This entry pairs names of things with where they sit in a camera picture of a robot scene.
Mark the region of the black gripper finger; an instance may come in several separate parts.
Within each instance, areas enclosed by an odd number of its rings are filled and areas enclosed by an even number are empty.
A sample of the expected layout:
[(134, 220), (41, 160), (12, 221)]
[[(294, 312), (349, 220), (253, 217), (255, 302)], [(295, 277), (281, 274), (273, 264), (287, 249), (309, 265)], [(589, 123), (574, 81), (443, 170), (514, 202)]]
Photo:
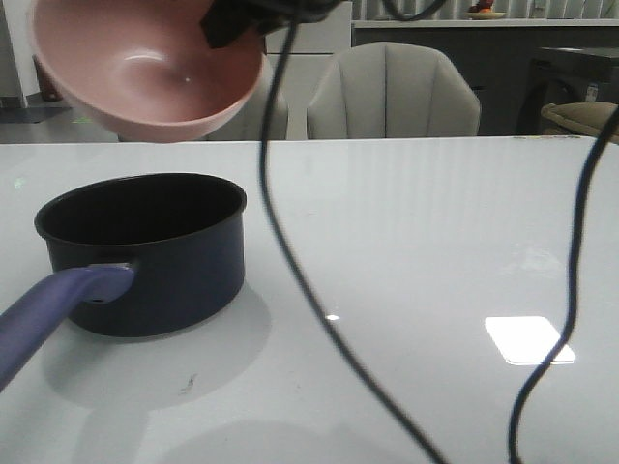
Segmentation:
[(223, 48), (270, 16), (265, 7), (252, 1), (216, 0), (199, 20), (199, 26), (211, 48)]

